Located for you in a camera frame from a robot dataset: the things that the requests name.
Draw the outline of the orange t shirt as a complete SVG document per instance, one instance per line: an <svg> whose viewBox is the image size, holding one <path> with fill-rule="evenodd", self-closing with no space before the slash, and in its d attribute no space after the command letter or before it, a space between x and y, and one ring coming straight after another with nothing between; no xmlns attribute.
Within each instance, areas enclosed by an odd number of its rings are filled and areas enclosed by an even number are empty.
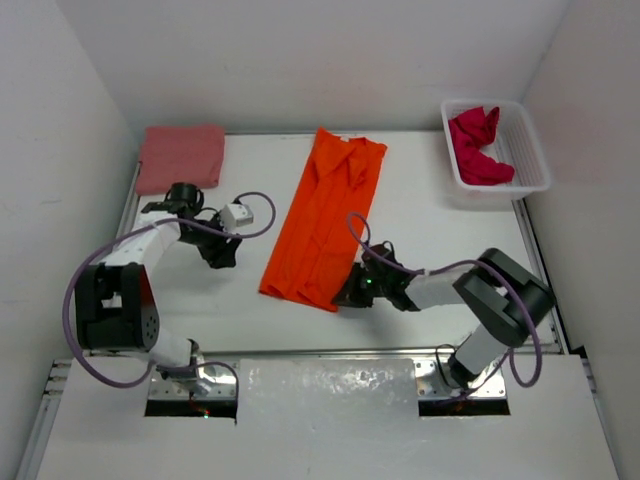
<svg viewBox="0 0 640 480"><path fill-rule="evenodd" d="M259 285L274 298L336 312L358 250L347 225L367 216L387 146L364 137L342 139L317 130L279 237Z"/></svg>

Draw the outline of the salmon pink t shirt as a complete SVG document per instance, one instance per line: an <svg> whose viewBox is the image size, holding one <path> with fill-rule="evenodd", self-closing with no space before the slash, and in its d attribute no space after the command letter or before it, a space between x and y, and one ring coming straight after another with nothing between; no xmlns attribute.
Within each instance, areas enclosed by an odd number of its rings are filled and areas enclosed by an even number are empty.
<svg viewBox="0 0 640 480"><path fill-rule="evenodd" d="M136 194L163 194L174 183L215 188L219 184L224 148L225 131L217 125L148 127L139 152Z"/></svg>

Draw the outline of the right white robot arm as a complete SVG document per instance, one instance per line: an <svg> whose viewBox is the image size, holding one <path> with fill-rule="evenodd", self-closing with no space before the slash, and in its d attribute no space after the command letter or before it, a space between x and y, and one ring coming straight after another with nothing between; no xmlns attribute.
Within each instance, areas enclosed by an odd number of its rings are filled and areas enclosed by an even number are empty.
<svg viewBox="0 0 640 480"><path fill-rule="evenodd" d="M397 310L419 312L464 305L478 327L449 356L436 363L437 375L456 399L470 395L471 383L508 361L516 383L534 386L543 359L538 325L555 307L553 291L497 248L476 260L461 260L431 271L411 270L396 260L391 243L363 247L332 304L370 308L384 298Z"/></svg>

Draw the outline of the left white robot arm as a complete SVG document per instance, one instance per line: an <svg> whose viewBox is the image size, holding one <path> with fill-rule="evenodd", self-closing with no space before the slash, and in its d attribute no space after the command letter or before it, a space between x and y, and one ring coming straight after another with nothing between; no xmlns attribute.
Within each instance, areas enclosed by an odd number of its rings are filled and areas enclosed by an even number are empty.
<svg viewBox="0 0 640 480"><path fill-rule="evenodd" d="M173 184L163 200L142 209L134 229L116 247L101 248L74 274L63 307L64 333L79 363L102 383L120 389L135 385L105 377L84 352L125 354L148 361L166 376L196 376L198 348L161 325L150 274L178 242L196 247L212 269L235 267L242 240L229 230L247 217L247 209L234 200L202 220L203 209L204 194L197 186Z"/></svg>

